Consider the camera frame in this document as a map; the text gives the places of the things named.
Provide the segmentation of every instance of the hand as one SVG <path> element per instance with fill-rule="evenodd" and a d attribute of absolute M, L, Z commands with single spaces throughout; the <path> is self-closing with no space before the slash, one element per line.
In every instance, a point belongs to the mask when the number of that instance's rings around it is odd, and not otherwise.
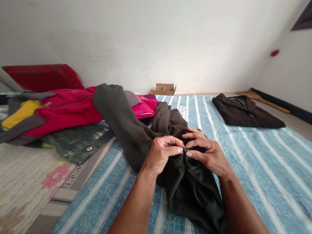
<path fill-rule="evenodd" d="M 173 136 L 155 138 L 141 170 L 156 178 L 163 171 L 170 156 L 183 153 L 182 146 L 183 142 Z"/>
<path fill-rule="evenodd" d="M 206 151 L 201 153 L 197 150 L 190 150 L 186 153 L 187 156 L 202 162 L 205 167 L 215 173 L 221 179 L 228 179 L 233 175 L 234 171 L 224 156 L 218 142 L 209 140 L 205 135 L 195 128 L 188 127 L 191 133 L 182 135 L 185 139 L 195 139 L 189 141 L 185 148 L 193 146 L 204 147 Z"/>

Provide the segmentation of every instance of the finger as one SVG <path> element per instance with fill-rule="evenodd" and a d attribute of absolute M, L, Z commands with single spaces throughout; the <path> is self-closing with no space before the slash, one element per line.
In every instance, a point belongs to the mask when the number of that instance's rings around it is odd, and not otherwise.
<path fill-rule="evenodd" d="M 164 147 L 170 147 L 170 146 L 173 146 L 173 145 L 174 145 L 174 144 L 172 144 L 172 143 L 164 143 L 164 142 L 163 142 L 163 146 L 164 146 Z"/>
<path fill-rule="evenodd" d="M 204 134 L 201 134 L 200 132 L 196 133 L 186 133 L 182 135 L 185 139 L 207 139 Z"/>
<path fill-rule="evenodd" d="M 172 144 L 172 145 L 177 145 L 177 146 L 183 146 L 183 141 L 180 139 L 173 137 L 173 136 L 162 136 L 159 138 L 159 140 L 164 144 Z"/>
<path fill-rule="evenodd" d="M 188 130 L 190 132 L 199 132 L 196 128 L 191 128 L 191 127 L 188 127 Z"/>
<path fill-rule="evenodd" d="M 200 162 L 202 162 L 204 165 L 207 164 L 207 154 L 205 153 L 201 153 L 197 150 L 190 150 L 188 152 L 186 152 L 186 156 L 193 158 L 195 160 L 198 160 Z"/>
<path fill-rule="evenodd" d="M 195 139 L 193 141 L 189 141 L 185 148 L 191 148 L 194 146 L 200 146 L 200 147 L 205 147 L 206 149 L 209 149 L 213 146 L 212 141 L 209 140 L 208 138 L 205 139 Z"/>
<path fill-rule="evenodd" d="M 167 157 L 183 153 L 183 148 L 179 146 L 171 146 L 163 150 Z"/>

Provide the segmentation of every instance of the zipper pull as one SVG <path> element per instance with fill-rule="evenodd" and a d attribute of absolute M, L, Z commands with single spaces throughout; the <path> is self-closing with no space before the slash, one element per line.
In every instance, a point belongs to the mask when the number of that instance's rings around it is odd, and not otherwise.
<path fill-rule="evenodd" d="M 189 149 L 186 149 L 185 146 L 182 146 L 183 152 L 186 153 Z"/>
<path fill-rule="evenodd" d="M 49 107 L 49 105 L 51 104 L 52 102 L 47 102 L 45 105 L 43 105 L 44 107 Z"/>

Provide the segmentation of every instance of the forearm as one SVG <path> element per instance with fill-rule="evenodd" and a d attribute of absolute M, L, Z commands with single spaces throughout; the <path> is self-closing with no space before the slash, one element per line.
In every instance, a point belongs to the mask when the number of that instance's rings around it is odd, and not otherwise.
<path fill-rule="evenodd" d="M 147 233 L 156 177 L 141 170 L 109 233 Z"/>
<path fill-rule="evenodd" d="M 267 227 L 250 203 L 246 193 L 233 173 L 229 178 L 219 178 L 230 233 L 269 233 Z"/>

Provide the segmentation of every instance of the mattress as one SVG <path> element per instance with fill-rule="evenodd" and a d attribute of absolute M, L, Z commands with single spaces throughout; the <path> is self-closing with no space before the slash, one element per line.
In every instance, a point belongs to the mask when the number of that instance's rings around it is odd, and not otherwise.
<path fill-rule="evenodd" d="M 75 166 L 55 149 L 1 144 L 0 233 L 26 233 Z"/>
<path fill-rule="evenodd" d="M 227 126 L 209 96 L 156 98 L 179 109 L 189 126 L 219 142 L 271 233 L 312 232 L 311 142 L 289 128 Z M 51 233 L 106 233 L 136 176 L 116 141 Z M 158 185 L 149 220 L 148 233 L 205 233 L 169 211 Z"/>
<path fill-rule="evenodd" d="M 64 180 L 64 183 L 58 187 L 58 190 L 51 194 L 51 200 L 32 223 L 26 234 L 49 234 L 51 232 L 57 221 L 83 187 L 84 183 L 103 160 L 115 140 L 116 137 L 113 137 L 105 146 L 98 149 L 92 157 L 87 159 L 84 164 L 77 165 L 71 171 L 71 174 L 69 174 Z"/>

